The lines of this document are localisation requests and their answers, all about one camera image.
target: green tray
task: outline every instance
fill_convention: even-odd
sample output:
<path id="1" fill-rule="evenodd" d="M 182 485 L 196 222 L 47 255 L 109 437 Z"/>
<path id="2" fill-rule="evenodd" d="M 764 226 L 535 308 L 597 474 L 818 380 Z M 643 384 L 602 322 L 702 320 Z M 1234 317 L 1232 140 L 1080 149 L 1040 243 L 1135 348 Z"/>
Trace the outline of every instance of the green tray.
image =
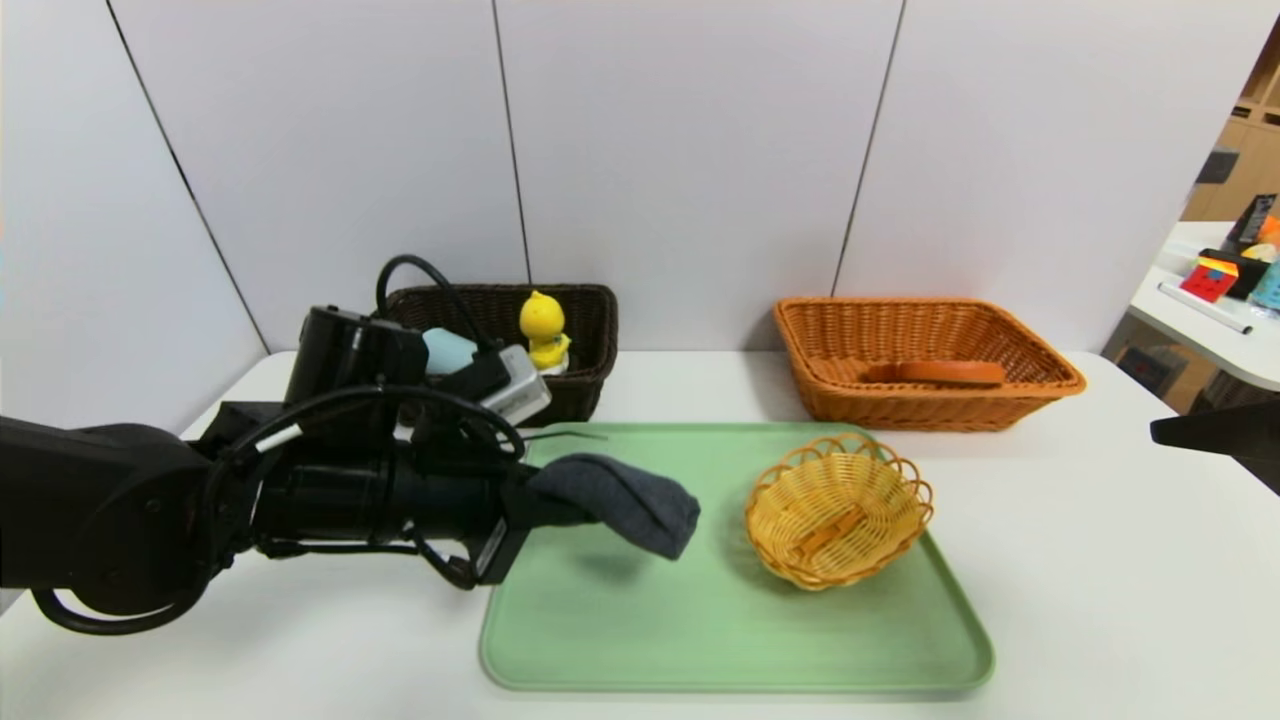
<path id="1" fill-rule="evenodd" d="M 680 480 L 701 502 L 671 562 L 602 525 L 530 534 L 489 602 L 480 656 L 518 691 L 901 692 L 986 682 L 995 653 L 937 546 L 923 536 L 879 574 L 808 592 L 746 538 L 755 478 L 838 424 L 562 424 L 607 439 L 536 441 L 529 462 L 603 452 Z M 922 469 L 928 479 L 928 466 Z M 946 491 L 940 511 L 946 512 Z"/>

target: gray cloth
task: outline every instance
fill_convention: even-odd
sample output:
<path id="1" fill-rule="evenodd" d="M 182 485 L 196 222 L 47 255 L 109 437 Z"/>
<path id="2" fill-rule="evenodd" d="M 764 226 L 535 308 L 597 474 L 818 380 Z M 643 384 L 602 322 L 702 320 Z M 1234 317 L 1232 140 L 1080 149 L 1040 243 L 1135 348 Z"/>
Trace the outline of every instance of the gray cloth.
<path id="1" fill-rule="evenodd" d="M 586 510 L 632 544 L 671 560 L 685 551 L 703 511 L 676 480 L 586 452 L 549 462 L 529 487 Z"/>

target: yellow duck toy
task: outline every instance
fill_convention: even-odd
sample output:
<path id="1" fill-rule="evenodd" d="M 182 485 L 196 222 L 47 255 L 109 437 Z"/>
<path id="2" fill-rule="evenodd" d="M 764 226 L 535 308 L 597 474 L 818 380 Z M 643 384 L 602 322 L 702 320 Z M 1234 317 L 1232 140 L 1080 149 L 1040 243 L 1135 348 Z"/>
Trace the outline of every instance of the yellow duck toy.
<path id="1" fill-rule="evenodd" d="M 529 359 L 540 373 L 558 375 L 568 368 L 564 310 L 554 297 L 535 290 L 520 309 L 520 332 L 529 338 Z"/>

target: white table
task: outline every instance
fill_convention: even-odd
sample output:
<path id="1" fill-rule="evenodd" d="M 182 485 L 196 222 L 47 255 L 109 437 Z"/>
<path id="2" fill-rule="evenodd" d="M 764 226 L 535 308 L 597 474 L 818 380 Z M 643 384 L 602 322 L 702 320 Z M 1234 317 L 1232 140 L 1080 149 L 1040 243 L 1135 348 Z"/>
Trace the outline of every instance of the white table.
<path id="1" fill-rule="evenodd" d="M 0 618 L 0 717 L 1276 717 L 1280 500 L 1230 459 L 1152 445 L 1165 406 L 1102 359 L 1070 359 L 1089 389 L 1007 432 L 881 433 L 933 483 L 931 530 L 995 643 L 995 676 L 970 694 L 512 693 L 477 661 L 488 592 L 407 557 L 246 555 L 142 635 L 76 635 L 19 600 Z M 227 397 L 279 398 L 291 363 L 264 360 Z M 737 352 L 625 352 L 596 414 L 804 416 L 785 356 Z"/>
<path id="2" fill-rule="evenodd" d="M 1178 223 L 1156 264 L 1129 301 L 1129 313 L 1170 338 L 1196 348 L 1220 369 L 1263 389 L 1280 391 L 1280 322 L 1260 318 L 1240 300 L 1224 297 L 1221 310 L 1253 325 L 1242 334 L 1160 292 L 1179 284 L 1204 247 L 1219 247 L 1233 223 Z"/>

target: small round basket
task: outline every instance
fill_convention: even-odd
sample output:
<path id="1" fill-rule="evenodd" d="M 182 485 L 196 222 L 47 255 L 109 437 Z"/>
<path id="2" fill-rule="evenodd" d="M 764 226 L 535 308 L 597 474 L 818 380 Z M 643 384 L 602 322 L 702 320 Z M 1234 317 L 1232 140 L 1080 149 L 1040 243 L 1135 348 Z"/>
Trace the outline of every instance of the small round basket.
<path id="1" fill-rule="evenodd" d="M 881 571 L 932 516 L 933 488 L 914 462 L 844 434 L 792 451 L 755 480 L 746 533 L 773 574 L 819 591 Z"/>

